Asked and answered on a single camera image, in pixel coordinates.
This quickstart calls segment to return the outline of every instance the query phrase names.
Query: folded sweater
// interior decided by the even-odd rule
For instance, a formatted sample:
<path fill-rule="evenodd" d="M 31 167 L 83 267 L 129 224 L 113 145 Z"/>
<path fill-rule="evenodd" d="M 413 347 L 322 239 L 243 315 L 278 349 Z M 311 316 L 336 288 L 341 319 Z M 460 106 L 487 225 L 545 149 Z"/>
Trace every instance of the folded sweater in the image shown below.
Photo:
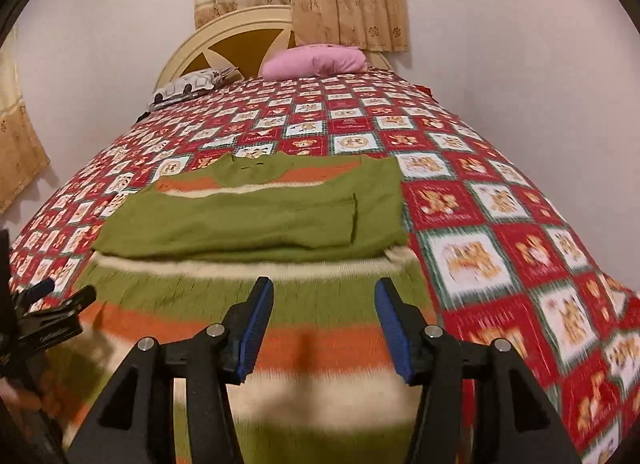
<path fill-rule="evenodd" d="M 153 260 L 375 257 L 407 241 L 400 181 L 394 157 L 225 154 L 127 197 L 93 248 Z"/>

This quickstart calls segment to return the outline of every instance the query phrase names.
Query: silver bolt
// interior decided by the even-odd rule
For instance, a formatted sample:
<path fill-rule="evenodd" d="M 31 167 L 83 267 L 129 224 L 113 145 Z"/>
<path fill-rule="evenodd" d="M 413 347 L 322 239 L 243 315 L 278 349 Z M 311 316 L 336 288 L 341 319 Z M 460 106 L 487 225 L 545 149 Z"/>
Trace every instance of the silver bolt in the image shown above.
<path fill-rule="evenodd" d="M 424 328 L 424 333 L 430 338 L 439 338 L 444 333 L 444 330 L 442 330 L 441 327 L 438 327 L 437 325 L 427 325 Z"/>
<path fill-rule="evenodd" d="M 207 335 L 212 338 L 217 338 L 225 333 L 225 326 L 222 323 L 214 323 L 207 327 Z"/>
<path fill-rule="evenodd" d="M 511 343 L 504 338 L 498 338 L 495 340 L 494 345 L 500 352 L 509 352 L 511 350 Z"/>
<path fill-rule="evenodd" d="M 142 338 L 140 341 L 138 341 L 138 348 L 145 352 L 152 348 L 155 344 L 156 342 L 153 338 Z"/>

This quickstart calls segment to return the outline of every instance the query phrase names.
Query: white wall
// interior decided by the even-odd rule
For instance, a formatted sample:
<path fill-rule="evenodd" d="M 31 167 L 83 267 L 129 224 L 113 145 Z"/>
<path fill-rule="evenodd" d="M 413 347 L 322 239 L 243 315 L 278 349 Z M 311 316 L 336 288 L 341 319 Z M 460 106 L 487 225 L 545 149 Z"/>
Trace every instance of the white wall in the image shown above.
<path fill-rule="evenodd" d="M 640 35 L 617 0 L 408 0 L 400 74 L 531 176 L 602 267 L 640 289 Z M 15 233 L 125 131 L 193 31 L 193 0 L 31 0 L 26 104 L 51 169 L 5 214 Z"/>
<path fill-rule="evenodd" d="M 193 0 L 30 0 L 17 63 L 51 165 L 1 217 L 12 236 L 144 112 L 162 67 L 193 32 Z"/>
<path fill-rule="evenodd" d="M 640 289 L 640 34 L 618 0 L 408 0 L 398 72 L 529 175 Z"/>

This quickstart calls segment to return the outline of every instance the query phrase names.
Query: cream headboard frame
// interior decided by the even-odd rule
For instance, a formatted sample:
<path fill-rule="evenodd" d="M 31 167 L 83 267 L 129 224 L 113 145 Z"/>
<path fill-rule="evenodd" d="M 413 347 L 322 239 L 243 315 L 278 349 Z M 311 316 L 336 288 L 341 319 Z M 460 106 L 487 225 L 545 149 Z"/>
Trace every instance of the cream headboard frame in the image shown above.
<path fill-rule="evenodd" d="M 290 6 L 254 6 L 228 13 L 201 27 L 175 51 L 156 88 L 207 67 L 235 65 L 244 77 L 255 76 L 265 60 L 294 45 Z M 382 53 L 365 54 L 372 66 L 392 70 Z"/>

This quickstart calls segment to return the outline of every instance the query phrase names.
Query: sweater neckline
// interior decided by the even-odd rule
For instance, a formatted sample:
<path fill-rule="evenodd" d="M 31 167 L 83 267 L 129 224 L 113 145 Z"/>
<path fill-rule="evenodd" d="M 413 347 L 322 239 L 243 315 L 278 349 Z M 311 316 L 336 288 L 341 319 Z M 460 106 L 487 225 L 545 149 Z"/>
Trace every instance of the sweater neckline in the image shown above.
<path fill-rule="evenodd" d="M 212 176 L 220 186 L 237 187 L 244 184 L 265 184 L 289 170 L 292 156 L 284 152 L 260 157 L 235 157 L 224 154 L 211 165 Z"/>

